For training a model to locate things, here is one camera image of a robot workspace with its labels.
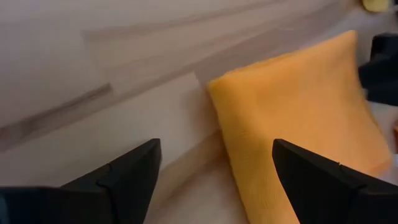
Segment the yellow object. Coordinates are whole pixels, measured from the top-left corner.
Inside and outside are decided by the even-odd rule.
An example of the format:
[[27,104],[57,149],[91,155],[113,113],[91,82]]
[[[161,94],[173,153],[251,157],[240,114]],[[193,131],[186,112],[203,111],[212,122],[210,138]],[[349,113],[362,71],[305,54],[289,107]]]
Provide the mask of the yellow object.
[[275,138],[373,176],[391,165],[363,97],[355,50],[356,33],[349,31],[210,82],[251,224],[299,223],[272,161]]
[[362,0],[363,6],[370,12],[384,12],[389,7],[389,0]]

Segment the black object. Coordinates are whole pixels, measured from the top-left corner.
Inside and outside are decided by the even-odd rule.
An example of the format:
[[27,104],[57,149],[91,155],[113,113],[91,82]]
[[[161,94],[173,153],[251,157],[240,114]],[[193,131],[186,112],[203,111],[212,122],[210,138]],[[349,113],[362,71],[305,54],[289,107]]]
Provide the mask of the black object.
[[301,224],[398,223],[398,187],[282,139],[272,158]]
[[369,101],[398,106],[398,34],[374,36],[371,60],[358,73]]
[[60,188],[0,188],[0,224],[141,224],[161,157],[151,139]]

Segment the orange cloth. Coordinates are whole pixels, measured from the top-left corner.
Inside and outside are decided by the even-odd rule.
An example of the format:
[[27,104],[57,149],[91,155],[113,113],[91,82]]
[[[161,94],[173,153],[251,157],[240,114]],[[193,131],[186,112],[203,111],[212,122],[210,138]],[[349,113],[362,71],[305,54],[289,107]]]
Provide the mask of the orange cloth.
[[279,182],[282,138],[365,174],[392,162],[360,87],[356,33],[255,63],[210,82],[233,174],[251,224],[299,223]]

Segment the wooden surface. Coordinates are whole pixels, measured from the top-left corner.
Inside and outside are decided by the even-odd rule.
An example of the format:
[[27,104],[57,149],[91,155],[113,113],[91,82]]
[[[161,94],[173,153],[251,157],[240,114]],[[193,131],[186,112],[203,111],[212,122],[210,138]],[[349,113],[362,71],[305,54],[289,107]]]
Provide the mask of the wooden surface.
[[[363,63],[397,28],[355,0],[5,0],[0,184],[59,186],[161,138],[147,223],[245,223],[206,82],[349,29]],[[393,146],[397,108],[371,106]]]

